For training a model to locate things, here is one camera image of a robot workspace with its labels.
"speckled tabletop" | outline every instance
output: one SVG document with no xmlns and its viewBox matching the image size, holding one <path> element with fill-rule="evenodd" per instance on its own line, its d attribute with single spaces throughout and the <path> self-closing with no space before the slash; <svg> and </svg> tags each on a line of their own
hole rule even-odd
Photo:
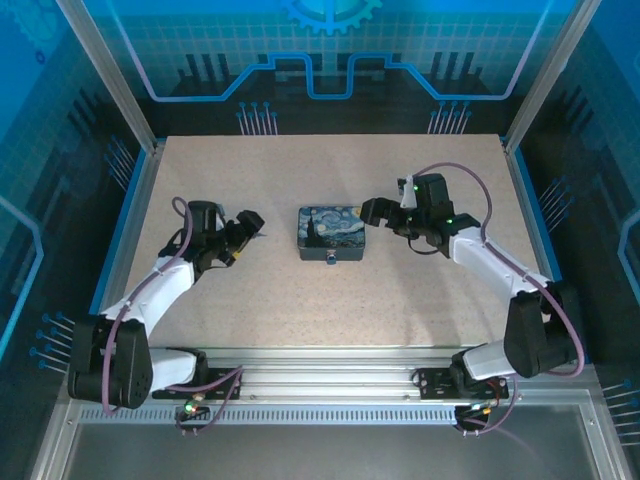
<svg viewBox="0 0 640 480">
<path fill-rule="evenodd" d="M 386 229 L 367 227 L 361 262 L 303 262 L 301 206 L 398 198 L 396 178 L 435 162 L 480 174 L 493 200 L 489 234 L 521 261 L 535 258 L 495 135 L 170 137 L 161 160 L 128 289 L 149 272 L 182 225 L 175 195 L 222 203 L 266 220 L 230 269 L 207 272 L 169 309 L 153 346 L 459 346 L 501 338 L 506 307 L 442 255 L 422 257 Z M 456 212 L 481 220 L 486 205 L 465 173 L 443 170 Z"/>
</svg>

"robotic arm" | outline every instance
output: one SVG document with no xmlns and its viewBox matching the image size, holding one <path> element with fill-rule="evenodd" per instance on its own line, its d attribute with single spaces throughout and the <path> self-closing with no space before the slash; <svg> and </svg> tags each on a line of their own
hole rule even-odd
<svg viewBox="0 0 640 480">
<path fill-rule="evenodd" d="M 72 398 L 100 402 L 107 338 L 123 307 L 128 311 L 120 319 L 116 334 L 115 355 L 110 363 L 109 403 L 118 407 L 138 408 L 150 392 L 171 385 L 206 383 L 208 366 L 201 352 L 189 349 L 149 350 L 148 338 L 158 321 L 202 274 L 220 266 L 232 266 L 247 243 L 264 225 L 260 216 L 243 211 L 238 222 L 225 222 L 221 205 L 193 201 L 188 204 L 192 235 L 188 245 L 187 215 L 184 228 L 178 230 L 159 252 L 151 272 L 134 288 L 138 295 L 127 294 L 99 316 L 76 322 L 69 365 L 68 391 Z M 168 262 L 169 268 L 163 268 Z"/>
<path fill-rule="evenodd" d="M 503 340 L 453 357 L 450 373 L 462 395 L 472 395 L 494 377 L 517 373 L 530 378 L 576 359 L 576 346 L 559 313 L 535 284 L 544 286 L 576 323 L 580 312 L 569 285 L 531 272 L 486 237 L 475 218 L 456 214 L 442 175 L 409 176 L 398 180 L 398 188 L 401 202 L 370 199 L 362 206 L 361 219 L 372 226 L 386 219 L 386 226 L 409 246 L 425 237 L 434 249 L 418 253 L 439 252 L 468 268 L 508 308 Z"/>
</svg>

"starry night box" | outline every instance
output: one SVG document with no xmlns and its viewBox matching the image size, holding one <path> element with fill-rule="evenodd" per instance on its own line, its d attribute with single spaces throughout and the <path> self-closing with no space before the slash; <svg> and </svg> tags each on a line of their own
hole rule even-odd
<svg viewBox="0 0 640 480">
<path fill-rule="evenodd" d="M 298 249 L 302 260 L 362 260 L 364 222 L 360 207 L 303 207 L 298 212 Z"/>
</svg>

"purple cable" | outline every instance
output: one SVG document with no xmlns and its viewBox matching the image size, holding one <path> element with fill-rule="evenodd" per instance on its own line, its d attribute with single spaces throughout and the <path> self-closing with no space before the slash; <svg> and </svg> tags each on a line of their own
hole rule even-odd
<svg viewBox="0 0 640 480">
<path fill-rule="evenodd" d="M 184 213 L 178 210 L 178 207 L 176 206 L 178 203 L 181 203 L 182 206 L 184 207 Z M 191 235 L 193 234 L 193 218 L 191 217 L 191 211 L 189 210 L 189 205 L 181 197 L 174 197 L 173 200 L 171 200 L 171 205 L 173 206 L 173 209 L 176 211 L 178 215 L 180 215 L 183 218 L 186 218 L 187 220 L 187 235 L 184 239 L 184 242 L 180 246 L 180 249 L 177 251 L 177 253 L 167 263 L 165 263 L 162 267 L 160 267 L 158 270 L 154 271 L 151 275 L 145 278 L 140 283 L 140 285 L 138 285 L 133 290 L 133 292 L 131 292 L 131 295 L 129 295 L 129 297 L 127 298 L 126 302 L 122 306 L 122 309 L 120 310 L 120 312 L 118 312 L 118 316 L 116 317 L 116 320 L 111 327 L 111 331 L 109 332 L 109 337 L 107 338 L 107 344 L 104 349 L 104 359 L 102 362 L 102 408 L 104 410 L 104 413 L 109 416 L 117 412 L 119 408 L 118 407 L 113 410 L 109 408 L 109 381 L 110 381 L 110 375 L 111 375 L 111 355 L 113 354 L 113 347 L 115 345 L 118 328 L 120 328 L 120 324 L 122 323 L 123 318 L 129 312 L 131 302 L 135 300 L 135 298 L 140 294 L 140 292 L 144 290 L 144 288 L 147 285 L 149 285 L 151 281 L 153 281 L 158 275 L 162 275 L 165 271 L 167 271 L 173 266 L 173 264 L 182 256 L 184 251 L 189 246 L 189 242 L 191 241 Z"/>
<path fill-rule="evenodd" d="M 509 415 L 511 415 L 511 412 L 513 411 L 513 408 L 516 406 L 516 400 L 518 398 L 518 381 L 516 380 L 516 377 L 513 377 L 513 392 L 511 392 L 511 401 L 509 402 L 509 407 L 507 408 L 507 411 L 504 412 L 504 415 L 502 417 L 500 417 L 500 420 L 498 420 L 496 423 L 494 423 L 493 425 L 490 425 L 487 427 L 487 424 L 484 422 L 481 422 L 483 425 L 485 425 L 485 428 L 483 428 L 482 430 L 476 430 L 475 433 L 476 435 L 484 435 L 485 433 L 489 433 L 493 430 L 496 430 L 498 427 L 500 427 L 500 425 L 502 425 L 505 420 L 507 419 L 507 417 L 509 417 Z M 460 430 L 463 434 L 467 435 L 469 432 L 467 432 L 465 429 L 463 429 L 460 426 L 456 426 L 456 428 L 458 430 Z"/>
<path fill-rule="evenodd" d="M 186 392 L 186 393 L 208 392 L 209 390 L 213 390 L 217 386 L 222 385 L 224 382 L 229 380 L 234 375 L 236 376 L 242 375 L 242 372 L 243 372 L 243 368 L 238 367 L 234 370 L 231 370 L 224 377 L 220 377 L 216 381 L 208 383 L 207 385 L 201 385 L 199 387 L 183 387 L 182 385 L 171 385 L 170 387 L 167 387 L 167 390 L 173 390 L 174 392 Z"/>
<path fill-rule="evenodd" d="M 220 420 L 220 417 L 222 416 L 222 412 L 224 412 L 224 409 L 227 406 L 227 403 L 229 403 L 229 399 L 231 398 L 231 395 L 233 395 L 233 390 L 238 385 L 238 380 L 240 380 L 240 376 L 242 375 L 243 371 L 244 370 L 243 370 L 242 367 L 238 367 L 235 370 L 227 373 L 224 377 L 219 378 L 215 382 L 212 382 L 212 383 L 210 383 L 208 385 L 203 385 L 201 387 L 180 387 L 178 385 L 174 385 L 174 386 L 171 386 L 171 387 L 167 388 L 167 390 L 174 390 L 176 392 L 204 392 L 204 391 L 208 391 L 208 390 L 213 390 L 218 385 L 220 385 L 221 383 L 225 382 L 230 377 L 235 375 L 235 377 L 233 378 L 233 384 L 231 385 L 231 388 L 229 388 L 229 392 L 227 392 L 227 396 L 225 397 L 224 402 L 222 402 L 222 405 L 220 405 L 220 408 L 216 412 L 215 416 L 205 426 L 203 426 L 203 427 L 201 427 L 200 429 L 197 429 L 197 430 L 194 429 L 194 433 L 203 432 L 204 430 L 206 430 L 208 428 L 211 428 L 213 425 L 218 423 L 218 420 Z M 179 427 L 179 428 L 182 428 L 183 431 L 184 431 L 184 427 L 182 425 L 182 422 L 180 422 L 180 420 L 176 420 L 176 426 Z"/>
<path fill-rule="evenodd" d="M 544 296 L 544 298 L 549 302 L 551 307 L 553 307 L 553 309 L 556 311 L 556 313 L 560 317 L 560 320 L 562 320 L 562 323 L 567 329 L 567 332 L 571 337 L 571 341 L 573 342 L 573 345 L 576 349 L 576 354 L 578 357 L 578 365 L 576 365 L 576 368 L 569 373 L 554 372 L 554 371 L 549 371 L 546 373 L 548 373 L 549 375 L 557 375 L 557 376 L 568 377 L 568 378 L 574 378 L 580 375 L 580 373 L 582 373 L 582 370 L 584 369 L 584 361 L 585 361 L 584 349 L 582 348 L 582 343 L 580 342 L 578 333 L 576 332 L 576 329 L 571 324 L 571 321 L 569 320 L 569 317 L 567 316 L 565 311 L 562 309 L 562 307 L 556 301 L 556 299 L 553 298 L 553 295 L 551 295 L 547 291 L 544 285 L 542 285 L 536 279 L 530 277 L 527 274 L 527 272 L 522 270 L 518 265 L 516 265 L 507 257 L 505 257 L 502 253 L 500 253 L 500 251 L 498 251 L 493 245 L 491 245 L 489 241 L 487 241 L 487 225 L 489 224 L 489 220 L 491 220 L 491 215 L 493 215 L 493 202 L 491 201 L 491 194 L 489 193 L 489 189 L 487 188 L 487 185 L 482 181 L 482 179 L 478 176 L 478 174 L 475 173 L 473 170 L 471 170 L 469 167 L 465 167 L 464 165 L 461 165 L 455 162 L 434 163 L 433 165 L 430 165 L 420 170 L 418 173 L 415 174 L 415 176 L 422 175 L 423 173 L 428 172 L 429 170 L 433 170 L 439 167 L 454 167 L 454 168 L 463 170 L 469 175 L 471 175 L 476 182 L 478 182 L 478 185 L 480 185 L 480 188 L 482 188 L 482 191 L 484 192 L 484 196 L 487 199 L 487 216 L 484 218 L 482 225 L 480 226 L 480 238 L 482 239 L 482 244 L 487 248 L 487 250 L 493 253 L 493 255 L 496 256 L 498 260 L 500 260 L 502 263 L 504 263 L 509 268 L 513 269 L 513 271 L 515 271 L 518 275 L 520 275 L 523 280 L 526 280 L 531 285 L 536 287 L 536 289 L 540 291 L 540 293 Z"/>
</svg>

